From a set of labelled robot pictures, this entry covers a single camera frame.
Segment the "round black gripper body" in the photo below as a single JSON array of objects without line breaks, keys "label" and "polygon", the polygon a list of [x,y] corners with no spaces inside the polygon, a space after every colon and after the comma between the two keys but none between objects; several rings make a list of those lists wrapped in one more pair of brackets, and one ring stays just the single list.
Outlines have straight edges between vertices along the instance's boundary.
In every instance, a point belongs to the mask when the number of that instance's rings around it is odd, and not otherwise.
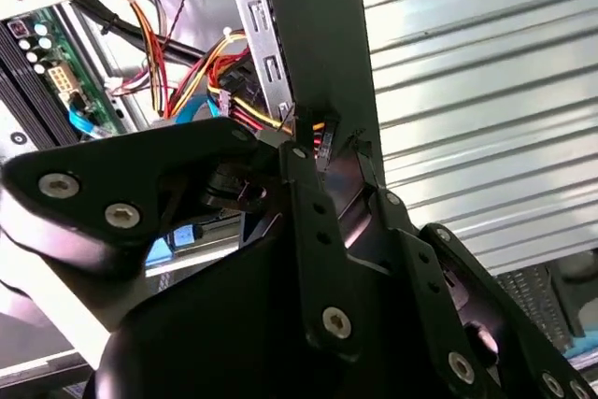
[{"label": "round black gripper body", "polygon": [[328,235],[264,238],[131,311],[99,398],[421,398],[388,273]]}]

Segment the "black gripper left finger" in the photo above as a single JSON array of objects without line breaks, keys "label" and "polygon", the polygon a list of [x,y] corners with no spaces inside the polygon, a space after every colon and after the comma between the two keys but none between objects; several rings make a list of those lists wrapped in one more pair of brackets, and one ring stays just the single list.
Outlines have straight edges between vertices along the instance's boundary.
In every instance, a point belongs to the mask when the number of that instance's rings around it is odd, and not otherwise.
[{"label": "black gripper left finger", "polygon": [[[2,170],[1,278],[89,362],[134,339],[352,360],[349,261],[311,145],[219,118],[18,156]],[[246,215],[246,241],[149,296],[155,240],[221,208]]]}]

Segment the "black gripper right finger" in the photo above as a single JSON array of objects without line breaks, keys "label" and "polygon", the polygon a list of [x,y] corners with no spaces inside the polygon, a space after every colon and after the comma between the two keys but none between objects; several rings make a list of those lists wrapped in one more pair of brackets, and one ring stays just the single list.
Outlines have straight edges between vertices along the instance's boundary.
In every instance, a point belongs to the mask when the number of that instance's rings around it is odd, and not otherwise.
[{"label": "black gripper right finger", "polygon": [[590,384],[557,351],[511,296],[445,227],[417,229],[405,205],[377,181],[372,144],[350,143],[363,179],[370,222],[351,246],[384,269],[408,366],[421,373],[421,398],[593,398]]}]

